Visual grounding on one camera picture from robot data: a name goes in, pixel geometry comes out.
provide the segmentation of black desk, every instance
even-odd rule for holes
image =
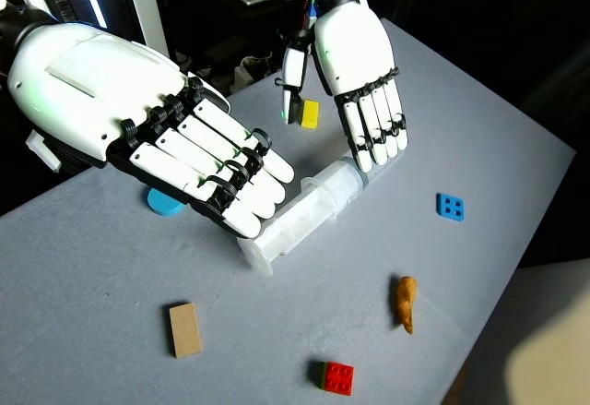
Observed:
[[[173,48],[194,59],[202,59],[204,52],[227,40],[239,45],[238,57],[272,50],[278,59],[284,47],[277,29],[296,28],[302,13],[302,0],[271,0],[255,6],[240,0],[166,0],[163,24]]]

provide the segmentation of lego brick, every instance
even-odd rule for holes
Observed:
[[[328,362],[324,367],[322,389],[331,393],[350,396],[352,394],[352,377],[354,367],[337,362]]]
[[[320,102],[308,101],[303,102],[303,113],[301,115],[301,126],[303,128],[316,129],[320,118]]]
[[[171,308],[170,321],[176,357],[180,358],[201,352],[201,337],[196,322],[195,304],[190,303]]]
[[[436,195],[436,212],[444,218],[462,221],[465,218],[463,199],[439,193]]]

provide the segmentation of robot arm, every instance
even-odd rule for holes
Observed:
[[[255,237],[285,198],[293,170],[270,137],[161,54],[39,9],[10,6],[0,33],[2,55],[16,52],[8,90],[56,153],[111,162],[241,237]]]
[[[368,172],[373,161],[383,165],[407,146],[406,118],[395,85],[398,69],[391,43],[366,0],[313,1],[317,11],[310,38],[314,60],[326,93],[335,97],[353,156]],[[289,91],[286,86],[292,83],[290,78],[297,77],[293,70],[305,66],[301,61],[292,62],[294,57],[289,47],[281,84],[285,94]],[[296,108],[292,98],[285,99],[284,105],[285,113]]]

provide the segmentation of yellow cube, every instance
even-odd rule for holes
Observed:
[[[301,116],[301,126],[303,128],[316,129],[320,119],[320,102],[308,101],[303,102],[303,115]]]

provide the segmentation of wooden block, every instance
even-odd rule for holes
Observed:
[[[201,337],[196,322],[195,304],[184,304],[170,309],[172,336],[176,357],[190,356],[201,352]]]

